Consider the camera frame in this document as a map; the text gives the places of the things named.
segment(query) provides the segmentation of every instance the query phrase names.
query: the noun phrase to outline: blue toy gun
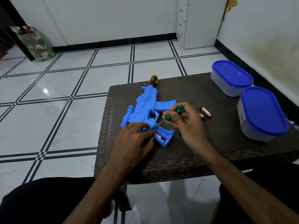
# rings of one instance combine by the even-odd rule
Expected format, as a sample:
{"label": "blue toy gun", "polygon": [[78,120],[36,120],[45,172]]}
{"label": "blue toy gun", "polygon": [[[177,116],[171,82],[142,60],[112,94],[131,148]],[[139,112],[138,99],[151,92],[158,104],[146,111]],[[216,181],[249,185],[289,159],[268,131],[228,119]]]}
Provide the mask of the blue toy gun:
{"label": "blue toy gun", "polygon": [[176,101],[157,101],[158,92],[155,88],[157,82],[158,76],[153,75],[149,80],[150,85],[141,87],[142,89],[144,89],[144,93],[137,98],[137,104],[135,108],[132,105],[128,107],[128,111],[123,117],[121,127],[125,127],[130,122],[146,122],[150,125],[150,127],[143,128],[140,132],[154,129],[155,139],[163,147],[167,147],[171,139],[173,138],[174,130],[168,131],[160,126],[157,126],[157,120],[159,117],[158,112],[164,112],[169,110],[173,105],[176,104]]}

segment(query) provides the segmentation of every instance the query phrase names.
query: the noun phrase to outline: blue plastic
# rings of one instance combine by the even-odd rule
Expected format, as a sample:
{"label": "blue plastic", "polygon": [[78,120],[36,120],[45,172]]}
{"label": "blue plastic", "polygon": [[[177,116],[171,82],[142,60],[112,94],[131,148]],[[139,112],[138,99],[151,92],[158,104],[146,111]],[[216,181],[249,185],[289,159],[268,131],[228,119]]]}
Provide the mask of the blue plastic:
{"label": "blue plastic", "polygon": [[230,86],[240,89],[251,86],[253,77],[231,61],[216,61],[212,69]]}
{"label": "blue plastic", "polygon": [[[129,106],[127,113],[123,117],[121,127],[125,127],[130,122],[146,122],[149,124],[149,128],[143,128],[140,132],[149,131],[157,125],[159,117],[158,112],[164,112],[169,110],[176,101],[159,102],[157,101],[158,91],[152,85],[141,87],[144,93],[141,94],[136,102],[136,107]],[[151,114],[155,114],[155,118],[150,118]],[[155,132],[162,136],[162,139],[154,135],[155,139],[163,146],[167,147],[173,138],[174,130],[166,130],[160,126],[155,127]]]}
{"label": "blue plastic", "polygon": [[245,117],[250,126],[257,132],[267,135],[282,135],[289,124],[270,91],[253,86],[241,93]]}

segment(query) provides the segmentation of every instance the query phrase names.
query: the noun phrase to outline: wall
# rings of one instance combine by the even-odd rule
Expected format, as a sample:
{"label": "wall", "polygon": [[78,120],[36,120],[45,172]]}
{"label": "wall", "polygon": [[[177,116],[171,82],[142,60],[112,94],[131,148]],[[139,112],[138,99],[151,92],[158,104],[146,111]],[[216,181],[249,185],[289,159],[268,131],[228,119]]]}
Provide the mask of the wall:
{"label": "wall", "polygon": [[298,0],[228,0],[217,37],[297,106],[298,9]]}
{"label": "wall", "polygon": [[10,0],[54,46],[176,32],[178,0]]}

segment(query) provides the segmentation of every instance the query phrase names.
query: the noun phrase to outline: brown table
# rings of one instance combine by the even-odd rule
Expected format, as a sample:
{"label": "brown table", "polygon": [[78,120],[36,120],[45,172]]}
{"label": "brown table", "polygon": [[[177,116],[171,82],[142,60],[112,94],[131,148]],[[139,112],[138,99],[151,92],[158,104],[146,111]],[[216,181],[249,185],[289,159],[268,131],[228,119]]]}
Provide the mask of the brown table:
{"label": "brown table", "polygon": [[[138,82],[110,87],[100,131],[95,177],[109,159],[114,137],[121,130],[120,123],[128,106],[136,104],[136,98],[143,93],[141,87],[147,85],[148,82]],[[217,151],[241,170],[251,169],[265,158],[286,162],[299,158],[299,132],[291,124],[287,133],[270,142],[248,139],[240,129],[239,97],[226,96],[210,79],[210,73],[161,79],[156,88],[158,101],[175,99],[177,102],[187,101],[196,109],[206,107],[213,114],[204,121],[208,139]],[[161,126],[172,129],[164,123]],[[154,149],[129,175],[126,183],[160,182],[211,174],[175,129],[171,144],[164,148],[155,143]]]}

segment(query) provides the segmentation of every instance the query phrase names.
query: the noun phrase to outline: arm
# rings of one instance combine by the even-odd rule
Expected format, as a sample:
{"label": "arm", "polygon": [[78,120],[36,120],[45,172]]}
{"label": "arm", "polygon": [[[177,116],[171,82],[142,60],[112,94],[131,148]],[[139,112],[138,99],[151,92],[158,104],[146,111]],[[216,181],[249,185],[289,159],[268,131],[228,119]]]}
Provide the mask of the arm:
{"label": "arm", "polygon": [[142,142],[154,131],[138,133],[147,123],[129,123],[114,140],[107,165],[88,190],[86,195],[64,221],[66,223],[100,223],[110,208],[112,197],[132,169],[154,147],[154,138],[142,148]]}
{"label": "arm", "polygon": [[[173,111],[179,105],[183,105],[186,111],[181,116]],[[207,164],[254,223],[299,223],[297,213],[238,170],[211,146],[199,114],[187,102],[177,103],[163,113],[164,116],[168,114],[172,120],[165,122],[180,130],[188,147]]]}

